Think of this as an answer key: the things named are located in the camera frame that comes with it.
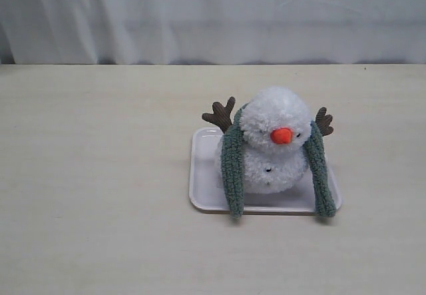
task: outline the white fabric backdrop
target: white fabric backdrop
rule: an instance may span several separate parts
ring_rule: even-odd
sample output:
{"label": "white fabric backdrop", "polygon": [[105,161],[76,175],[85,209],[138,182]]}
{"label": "white fabric backdrop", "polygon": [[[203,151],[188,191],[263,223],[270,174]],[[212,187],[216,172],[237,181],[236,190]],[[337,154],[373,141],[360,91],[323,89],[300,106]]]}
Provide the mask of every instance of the white fabric backdrop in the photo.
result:
{"label": "white fabric backdrop", "polygon": [[426,63],[426,0],[0,0],[26,63]]}

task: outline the snowman plush toy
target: snowman plush toy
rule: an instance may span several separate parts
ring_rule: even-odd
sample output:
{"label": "snowman plush toy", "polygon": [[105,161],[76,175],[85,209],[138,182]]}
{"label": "snowman plush toy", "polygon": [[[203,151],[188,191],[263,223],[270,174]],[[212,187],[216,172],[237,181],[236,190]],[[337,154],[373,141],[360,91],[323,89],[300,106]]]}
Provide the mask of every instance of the snowman plush toy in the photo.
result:
{"label": "snowman plush toy", "polygon": [[261,90],[230,119],[235,98],[224,107],[213,103],[213,114],[202,119],[224,133],[216,149],[215,164],[234,218],[244,210],[244,194],[270,194],[295,186],[310,168],[316,214],[333,217],[335,203],[328,188],[323,136],[333,132],[332,116],[322,107],[316,119],[308,106],[285,87]]}

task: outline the white plastic tray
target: white plastic tray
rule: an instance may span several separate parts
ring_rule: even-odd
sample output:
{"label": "white plastic tray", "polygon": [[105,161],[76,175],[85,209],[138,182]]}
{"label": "white plastic tray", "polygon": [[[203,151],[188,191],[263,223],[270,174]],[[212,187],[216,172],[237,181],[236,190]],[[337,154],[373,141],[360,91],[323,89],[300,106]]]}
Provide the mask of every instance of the white plastic tray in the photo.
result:
{"label": "white plastic tray", "polygon": [[[223,186],[214,168],[214,151],[222,136],[218,128],[203,128],[194,133],[190,167],[189,197],[201,211],[228,212]],[[339,209],[343,199],[327,160],[329,188]],[[295,187],[276,194],[246,194],[244,212],[258,214],[314,214],[315,195],[312,174],[307,171]]]}

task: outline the brown antler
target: brown antler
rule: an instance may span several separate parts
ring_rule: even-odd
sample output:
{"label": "brown antler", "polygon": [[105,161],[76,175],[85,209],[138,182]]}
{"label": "brown antler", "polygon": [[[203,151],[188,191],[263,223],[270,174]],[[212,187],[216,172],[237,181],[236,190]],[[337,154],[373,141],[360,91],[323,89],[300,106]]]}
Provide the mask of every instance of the brown antler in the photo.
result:
{"label": "brown antler", "polygon": [[204,113],[201,117],[206,122],[212,123],[219,127],[223,133],[232,125],[231,112],[235,105],[235,98],[230,97],[224,107],[219,102],[214,102],[212,105],[213,114]]}
{"label": "brown antler", "polygon": [[326,113],[327,109],[322,107],[318,110],[317,116],[315,117],[315,123],[317,123],[323,137],[332,134],[334,131],[333,127],[330,126],[333,116],[330,114],[325,115]]}

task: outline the orange nose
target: orange nose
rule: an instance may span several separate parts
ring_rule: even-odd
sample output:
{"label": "orange nose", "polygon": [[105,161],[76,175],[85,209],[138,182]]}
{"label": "orange nose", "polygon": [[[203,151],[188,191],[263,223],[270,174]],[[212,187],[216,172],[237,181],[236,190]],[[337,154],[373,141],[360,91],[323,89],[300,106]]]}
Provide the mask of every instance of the orange nose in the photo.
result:
{"label": "orange nose", "polygon": [[271,133],[272,142],[275,144],[289,144],[292,141],[293,132],[287,127],[274,130]]}

